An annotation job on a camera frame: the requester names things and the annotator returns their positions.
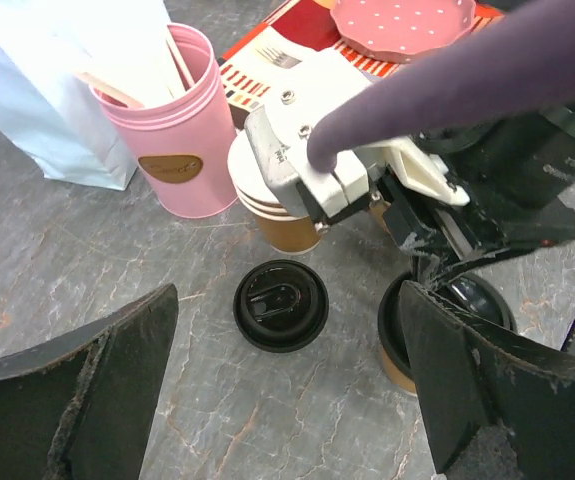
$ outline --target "marble surface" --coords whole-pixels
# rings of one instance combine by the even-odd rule
[[[173,2],[175,21],[216,51],[277,1]],[[575,190],[566,194],[575,207]],[[240,205],[184,221],[137,175],[111,192],[44,180],[0,135],[0,356],[109,313],[165,282],[177,285],[176,338],[143,464],[145,480],[437,479],[415,397],[377,359],[376,310],[408,260],[368,215],[332,229],[300,259],[327,285],[329,321],[289,355],[238,333],[234,290],[279,258]],[[524,335],[559,347],[575,313],[575,243],[483,272]]]

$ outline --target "stacked paper cups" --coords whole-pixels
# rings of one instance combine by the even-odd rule
[[[258,229],[275,250],[299,255],[318,245],[320,235],[311,219],[291,216],[265,185],[244,131],[234,140],[227,164],[238,199],[252,213]]]

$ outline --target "brown paper cup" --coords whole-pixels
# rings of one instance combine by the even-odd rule
[[[265,240],[280,253],[302,255],[311,251],[320,242],[309,217],[272,216],[262,212],[240,198],[240,201],[253,214],[256,225]]]
[[[385,213],[385,210],[387,210],[390,206],[389,202],[380,202],[376,205],[374,205],[373,207],[371,207],[369,209],[369,213],[371,213],[371,216],[374,220],[376,220],[376,223],[378,223],[378,225],[380,225],[380,227],[387,232],[389,235],[391,235],[391,232],[389,231],[389,229],[387,228],[387,225],[385,225],[385,221],[383,220],[383,213]]]
[[[236,189],[236,193],[238,194],[238,198],[240,198],[246,204],[251,205],[255,209],[260,210],[261,212],[264,212],[264,213],[268,213],[270,215],[277,215],[277,216],[281,216],[281,217],[290,216],[289,212],[287,210],[285,210],[280,203],[274,203],[272,205],[269,205],[267,203],[262,203],[262,202],[259,202],[258,200],[254,200],[252,197],[247,195],[245,192],[243,192],[240,188],[236,187],[235,185],[234,185],[234,188]]]
[[[416,384],[414,381],[394,365],[394,362],[391,361],[382,345],[378,347],[378,350],[380,351],[380,364],[383,367],[385,375],[389,377],[389,380],[403,390],[407,390],[409,393],[416,395]]]

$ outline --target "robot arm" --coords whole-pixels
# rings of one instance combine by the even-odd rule
[[[500,147],[469,148],[464,157],[432,155],[417,146],[418,139],[398,137],[341,152],[342,162],[330,173],[314,169],[307,157],[312,128],[370,84],[339,53],[326,50],[290,69],[248,117],[245,131],[265,183],[292,215],[311,217],[324,232],[374,202],[388,201],[385,223],[399,248],[422,259],[422,281],[431,286],[575,239],[575,212],[556,198],[575,181],[575,160],[570,167],[571,157],[556,145],[550,150],[558,163],[547,152],[521,156],[505,148],[523,145],[512,140],[512,129],[529,134],[540,116],[483,129],[490,139],[485,141]],[[547,125],[567,128],[575,141],[575,114],[566,117],[565,111],[542,116]],[[541,140],[536,147],[551,144],[550,138]],[[541,164],[543,158],[549,163]],[[548,195],[538,205],[517,201],[508,187],[520,182],[528,188],[519,193]]]
[[[308,156],[575,101],[575,1],[535,0],[351,98],[314,128]]]

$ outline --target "pink container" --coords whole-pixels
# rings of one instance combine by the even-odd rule
[[[169,212],[204,218],[236,201],[227,155],[236,130],[209,40],[186,25],[169,30],[196,81],[155,108],[129,109],[94,90],[101,108],[138,158],[138,167]]]

